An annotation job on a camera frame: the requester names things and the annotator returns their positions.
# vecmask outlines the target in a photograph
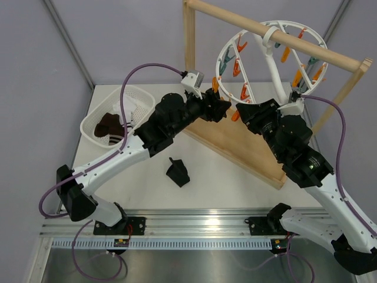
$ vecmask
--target white plastic basket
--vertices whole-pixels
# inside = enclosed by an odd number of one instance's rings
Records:
[[[102,117],[106,113],[111,113],[113,110],[113,105],[118,103],[120,100],[120,89],[121,87],[118,87],[108,97],[106,97],[105,100],[102,101],[95,109],[93,109],[93,111],[90,112],[80,124],[80,132],[82,135],[97,146],[105,149],[112,149],[113,147],[118,146],[119,143],[109,146],[109,135],[104,137],[96,137],[94,135],[94,129],[101,121]],[[156,101],[150,93],[133,85],[127,85],[125,87],[124,95],[131,98],[132,102],[136,105],[136,109],[132,113],[132,119],[135,122],[135,127],[128,132],[128,135],[131,135],[138,126],[143,124],[149,118],[151,112],[154,110]]]

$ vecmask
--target red wire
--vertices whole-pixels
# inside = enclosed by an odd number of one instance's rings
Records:
[[[130,239],[131,239],[132,232],[134,232],[134,229],[132,228],[132,226],[131,226],[130,224],[127,225],[127,231],[128,231],[128,239],[127,239],[127,242],[129,242]]]

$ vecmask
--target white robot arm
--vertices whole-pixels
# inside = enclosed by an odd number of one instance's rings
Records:
[[[73,170],[66,165],[57,170],[59,181],[82,172],[57,190],[72,221],[94,219],[113,231],[122,231],[127,223],[123,208],[117,203],[99,198],[95,191],[126,168],[153,157],[173,144],[175,135],[197,118],[218,122],[226,116],[231,102],[221,100],[219,93],[212,89],[200,93],[202,73],[184,72],[182,77],[182,85],[188,90],[185,92],[186,102],[177,93],[166,94],[156,105],[148,121],[128,137],[125,146],[111,150]]]
[[[377,226],[344,189],[344,195],[340,193],[331,165],[308,146],[312,131],[305,121],[300,116],[282,117],[274,99],[255,105],[237,104],[237,109],[247,128],[263,136],[287,177],[311,194],[338,225],[325,225],[280,203],[267,214],[273,230],[283,228],[318,243],[353,274],[377,270]]]

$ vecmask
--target table surface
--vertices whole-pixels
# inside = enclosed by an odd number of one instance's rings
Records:
[[[232,93],[242,88],[240,83],[224,84]],[[156,98],[156,103],[167,93],[183,94],[180,84],[136,85]],[[89,112],[119,85],[97,85]],[[210,84],[202,84],[205,90]],[[274,97],[271,83],[253,83],[257,101]],[[81,136],[74,167],[88,163],[107,150]],[[169,157],[182,159],[191,181],[178,187],[166,171]],[[174,138],[174,143],[152,159],[138,163],[102,185],[96,195],[118,202],[124,209],[226,209],[272,208],[280,202],[294,208],[320,208],[320,204],[288,180],[276,190],[243,170],[185,133]]]

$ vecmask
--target wooden rod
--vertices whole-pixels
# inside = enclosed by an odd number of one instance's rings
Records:
[[[261,37],[263,37],[269,29],[269,27],[257,21],[237,15],[201,0],[187,0],[187,5],[190,8],[246,29],[247,31],[260,35]],[[294,37],[282,31],[275,31],[270,39],[352,73],[356,72],[361,65],[361,62],[358,60],[312,44],[311,42],[301,40],[298,37]]]
[[[195,70],[195,10],[183,0],[184,62],[186,70]]]
[[[333,102],[336,105],[339,105],[344,98],[351,92],[353,87],[358,83],[361,77],[367,72],[368,68],[372,65],[373,60],[369,58],[365,58],[363,63],[359,66],[359,68],[354,72],[342,89],[338,92],[336,97],[334,98]],[[313,126],[312,131],[313,134],[316,134],[326,123],[326,121],[331,117],[334,112],[334,107],[328,106],[324,114],[321,118],[317,121],[317,123]]]

